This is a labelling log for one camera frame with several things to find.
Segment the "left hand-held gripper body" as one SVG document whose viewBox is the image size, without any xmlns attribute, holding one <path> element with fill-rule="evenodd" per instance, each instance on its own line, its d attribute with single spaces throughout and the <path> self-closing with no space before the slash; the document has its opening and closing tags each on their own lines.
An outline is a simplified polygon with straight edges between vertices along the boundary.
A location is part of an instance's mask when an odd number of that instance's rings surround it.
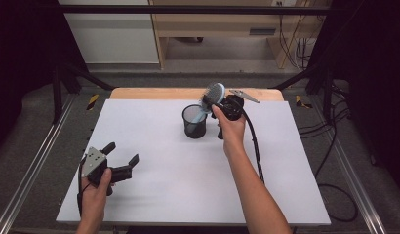
<svg viewBox="0 0 400 234">
<path fill-rule="evenodd" d="M 107 168 L 107 155 L 104 155 L 94 147 L 90 147 L 85 157 L 82 159 L 79 167 L 78 187 L 81 189 L 81 179 L 86 178 L 92 185 L 99 186 L 100 179 Z M 133 168 L 128 164 L 125 166 L 111 169 L 111 183 L 116 183 L 132 177 Z"/>
</svg>

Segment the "light blue hairbrush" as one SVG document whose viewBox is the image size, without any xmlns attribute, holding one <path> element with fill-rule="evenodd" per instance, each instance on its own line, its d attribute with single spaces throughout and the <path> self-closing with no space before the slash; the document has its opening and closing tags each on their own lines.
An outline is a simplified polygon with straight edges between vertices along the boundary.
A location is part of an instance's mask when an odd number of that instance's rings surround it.
<svg viewBox="0 0 400 234">
<path fill-rule="evenodd" d="M 222 83 L 210 84 L 206 88 L 206 91 L 204 92 L 204 94 L 200 97 L 200 100 L 199 100 L 199 105 L 200 105 L 199 112 L 194 116 L 194 118 L 192 120 L 192 123 L 193 124 L 199 123 L 203 117 L 206 117 L 208 114 L 210 114 L 212 112 L 212 110 L 211 111 L 204 111 L 202 109 L 201 99 L 202 99 L 203 96 L 222 97 L 222 99 L 223 99 L 224 98 L 224 94 L 225 94 L 225 86 Z"/>
</svg>

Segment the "black mesh pen holder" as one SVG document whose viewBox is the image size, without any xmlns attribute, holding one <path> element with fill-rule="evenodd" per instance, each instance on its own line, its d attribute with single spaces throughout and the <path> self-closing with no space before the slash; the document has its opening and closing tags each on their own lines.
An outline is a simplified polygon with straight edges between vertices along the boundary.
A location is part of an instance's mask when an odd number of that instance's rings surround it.
<svg viewBox="0 0 400 234">
<path fill-rule="evenodd" d="M 187 106 L 181 114 L 184 133 L 189 138 L 201 138 L 206 133 L 207 114 L 198 104 Z"/>
</svg>

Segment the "person's right hand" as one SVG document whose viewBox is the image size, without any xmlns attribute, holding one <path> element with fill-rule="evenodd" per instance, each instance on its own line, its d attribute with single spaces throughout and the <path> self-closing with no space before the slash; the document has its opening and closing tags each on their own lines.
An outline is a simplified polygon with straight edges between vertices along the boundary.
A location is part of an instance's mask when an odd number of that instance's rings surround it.
<svg viewBox="0 0 400 234">
<path fill-rule="evenodd" d="M 228 158 L 244 153 L 244 133 L 246 119 L 241 116 L 236 121 L 230 121 L 215 105 L 212 106 L 215 116 L 219 120 L 223 135 L 223 150 Z"/>
</svg>

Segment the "person's left hand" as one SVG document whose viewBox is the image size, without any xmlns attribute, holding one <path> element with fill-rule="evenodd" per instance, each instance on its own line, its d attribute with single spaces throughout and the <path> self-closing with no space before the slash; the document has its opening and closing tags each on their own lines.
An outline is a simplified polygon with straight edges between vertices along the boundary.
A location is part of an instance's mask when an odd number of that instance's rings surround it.
<svg viewBox="0 0 400 234">
<path fill-rule="evenodd" d="M 100 225 L 104 218 L 104 207 L 106 204 L 106 191 L 110 186 L 111 169 L 103 172 L 100 185 L 94 187 L 85 177 L 82 179 L 82 214 L 80 223 Z"/>
</svg>

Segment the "left yellow clamp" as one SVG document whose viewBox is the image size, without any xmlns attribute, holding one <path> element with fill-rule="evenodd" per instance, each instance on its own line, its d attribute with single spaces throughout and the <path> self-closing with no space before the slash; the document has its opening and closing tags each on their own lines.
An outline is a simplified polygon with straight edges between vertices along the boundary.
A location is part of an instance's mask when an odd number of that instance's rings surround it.
<svg viewBox="0 0 400 234">
<path fill-rule="evenodd" d="M 95 106 L 95 104 L 96 104 L 98 98 L 99 98 L 99 95 L 97 95 L 97 94 L 92 95 L 91 98 L 90 98 L 90 100 L 89 100 L 89 103 L 88 103 L 88 105 L 87 105 L 86 110 L 92 110 L 92 109 L 94 108 L 94 106 Z"/>
</svg>

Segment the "yellow clamp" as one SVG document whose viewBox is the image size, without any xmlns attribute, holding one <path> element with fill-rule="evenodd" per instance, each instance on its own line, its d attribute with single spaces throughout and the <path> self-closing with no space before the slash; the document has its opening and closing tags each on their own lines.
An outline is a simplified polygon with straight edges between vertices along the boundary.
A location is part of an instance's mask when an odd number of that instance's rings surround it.
<svg viewBox="0 0 400 234">
<path fill-rule="evenodd" d="M 296 96 L 296 106 L 297 106 L 297 107 L 303 107 L 303 108 L 306 108 L 306 109 L 311 109 L 311 108 L 313 108 L 312 104 L 310 104 L 310 103 L 303 103 L 300 96 Z"/>
<path fill-rule="evenodd" d="M 89 103 L 88 103 L 88 105 L 87 105 L 86 110 L 92 110 L 92 109 L 94 108 L 94 106 L 95 106 L 95 104 L 96 104 L 98 98 L 99 98 L 99 95 L 97 95 L 97 94 L 92 95 L 91 98 L 90 98 L 90 100 L 89 100 Z"/>
</svg>

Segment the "white table board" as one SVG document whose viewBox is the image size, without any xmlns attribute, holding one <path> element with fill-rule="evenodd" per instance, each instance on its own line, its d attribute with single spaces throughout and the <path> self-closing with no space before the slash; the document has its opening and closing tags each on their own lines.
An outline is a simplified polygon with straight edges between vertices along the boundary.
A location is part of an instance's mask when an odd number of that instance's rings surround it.
<svg viewBox="0 0 400 234">
<path fill-rule="evenodd" d="M 117 183 L 105 221 L 119 225 L 242 225 L 245 222 L 229 164 L 213 118 L 192 139 L 181 113 L 188 101 L 109 99 L 90 138 L 102 149 L 111 142 L 109 166 L 140 160 L 131 179 Z M 245 148 L 292 225 L 328 225 L 330 218 L 286 101 L 246 102 L 253 126 Z"/>
</svg>

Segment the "wooden table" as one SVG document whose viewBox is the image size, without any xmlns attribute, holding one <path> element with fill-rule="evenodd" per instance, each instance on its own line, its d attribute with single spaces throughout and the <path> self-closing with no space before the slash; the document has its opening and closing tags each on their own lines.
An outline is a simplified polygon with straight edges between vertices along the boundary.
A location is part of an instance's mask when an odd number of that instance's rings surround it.
<svg viewBox="0 0 400 234">
<path fill-rule="evenodd" d="M 276 89 L 240 88 L 240 91 L 257 100 L 283 101 Z M 110 99 L 199 99 L 204 88 L 116 88 Z"/>
</svg>

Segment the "wooden desk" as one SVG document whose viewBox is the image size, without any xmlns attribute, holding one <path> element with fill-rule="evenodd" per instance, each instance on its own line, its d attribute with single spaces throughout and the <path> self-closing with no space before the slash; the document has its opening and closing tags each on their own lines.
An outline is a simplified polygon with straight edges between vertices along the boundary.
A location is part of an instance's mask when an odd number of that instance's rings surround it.
<svg viewBox="0 0 400 234">
<path fill-rule="evenodd" d="M 151 6 L 315 7 L 322 0 L 147 0 Z M 315 38 L 323 25 L 319 16 L 154 14 L 155 35 L 172 37 L 260 37 L 267 40 L 277 66 L 293 60 L 296 41 Z"/>
</svg>

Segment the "black metal stand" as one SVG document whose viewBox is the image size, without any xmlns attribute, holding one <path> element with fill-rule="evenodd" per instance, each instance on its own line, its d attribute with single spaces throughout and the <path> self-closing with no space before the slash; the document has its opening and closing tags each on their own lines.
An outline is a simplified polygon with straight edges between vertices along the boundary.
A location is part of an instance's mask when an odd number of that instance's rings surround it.
<svg viewBox="0 0 400 234">
<path fill-rule="evenodd" d="M 309 95 L 323 94 L 322 116 L 328 124 L 332 123 L 332 85 L 333 75 L 326 64 L 317 62 L 310 65 L 306 70 L 298 73 L 292 78 L 274 86 L 274 89 L 282 91 L 298 81 L 308 78 L 305 91 Z"/>
<path fill-rule="evenodd" d="M 85 71 L 84 69 L 80 69 L 69 63 L 57 65 L 53 71 L 52 78 L 54 96 L 54 124 L 56 124 L 56 122 L 59 121 L 62 116 L 63 107 L 61 85 L 64 85 L 70 94 L 78 94 L 82 89 L 82 86 L 77 80 L 78 77 L 85 78 L 87 81 L 106 91 L 113 91 L 115 89 L 114 86 L 103 82 L 96 76 L 92 75 L 89 71 Z"/>
</svg>

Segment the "white cabinet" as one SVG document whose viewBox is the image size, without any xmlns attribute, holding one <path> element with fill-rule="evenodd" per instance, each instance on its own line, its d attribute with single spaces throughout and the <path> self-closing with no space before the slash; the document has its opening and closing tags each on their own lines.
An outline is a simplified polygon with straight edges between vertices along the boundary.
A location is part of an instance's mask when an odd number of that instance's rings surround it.
<svg viewBox="0 0 400 234">
<path fill-rule="evenodd" d="M 87 64 L 158 63 L 150 14 L 65 14 Z"/>
</svg>

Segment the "black curtain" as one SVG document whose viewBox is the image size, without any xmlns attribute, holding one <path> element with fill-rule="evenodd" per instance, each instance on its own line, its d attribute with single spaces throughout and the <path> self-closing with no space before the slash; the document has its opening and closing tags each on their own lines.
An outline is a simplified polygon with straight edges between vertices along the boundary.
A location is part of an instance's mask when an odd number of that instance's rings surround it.
<svg viewBox="0 0 400 234">
<path fill-rule="evenodd" d="M 52 82 L 59 65 L 87 66 L 59 0 L 0 0 L 0 146 L 15 125 L 23 96 Z"/>
<path fill-rule="evenodd" d="M 349 84 L 373 154 L 400 188 L 400 0 L 331 0 L 310 63 Z"/>
</svg>

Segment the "aluminium rail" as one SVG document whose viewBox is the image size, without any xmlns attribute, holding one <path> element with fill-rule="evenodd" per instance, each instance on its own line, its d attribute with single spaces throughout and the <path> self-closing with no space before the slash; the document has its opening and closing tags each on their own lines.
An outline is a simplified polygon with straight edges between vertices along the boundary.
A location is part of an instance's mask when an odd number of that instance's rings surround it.
<svg viewBox="0 0 400 234">
<path fill-rule="evenodd" d="M 323 114 L 322 99 L 317 96 L 310 96 L 310 100 L 319 118 L 325 123 L 332 124 L 332 128 L 326 132 L 326 135 L 328 136 L 330 142 L 330 146 L 321 165 L 315 171 L 315 176 L 320 175 L 321 169 L 325 165 L 330 153 L 334 151 L 340 170 L 351 192 L 353 201 L 355 202 L 359 213 L 363 217 L 370 234 L 387 234 L 387 231 L 370 199 L 370 196 L 368 195 L 358 174 L 355 172 L 354 168 L 349 162 L 347 154 L 340 143 L 337 135 L 337 126 L 335 124 L 335 121 L 333 120 L 335 116 L 334 111 L 329 110 L 328 113 L 330 114 L 330 118 L 327 118 Z"/>
<path fill-rule="evenodd" d="M 44 165 L 57 137 L 59 136 L 60 130 L 67 116 L 69 115 L 72 104 L 75 100 L 76 95 L 67 96 L 66 101 L 62 106 L 62 112 L 59 119 L 51 125 L 50 130 L 47 132 L 46 137 L 42 141 L 17 190 L 12 196 L 12 199 L 8 203 L 4 212 L 1 213 L 0 234 L 8 234 L 9 230 L 11 229 L 21 209 L 21 206 L 23 205 L 35 179 L 39 175 L 42 166 Z"/>
</svg>

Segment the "black horizontal frame bar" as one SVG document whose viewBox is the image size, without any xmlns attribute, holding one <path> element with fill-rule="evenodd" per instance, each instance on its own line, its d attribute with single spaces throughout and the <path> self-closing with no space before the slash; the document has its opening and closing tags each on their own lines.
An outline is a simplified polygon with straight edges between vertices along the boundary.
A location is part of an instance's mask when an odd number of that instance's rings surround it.
<svg viewBox="0 0 400 234">
<path fill-rule="evenodd" d="M 144 5 L 59 5 L 57 9 L 71 14 L 215 14 L 215 15 L 304 15 L 326 16 L 331 8 L 308 7 L 242 7 L 242 6 L 144 6 Z"/>
</svg>

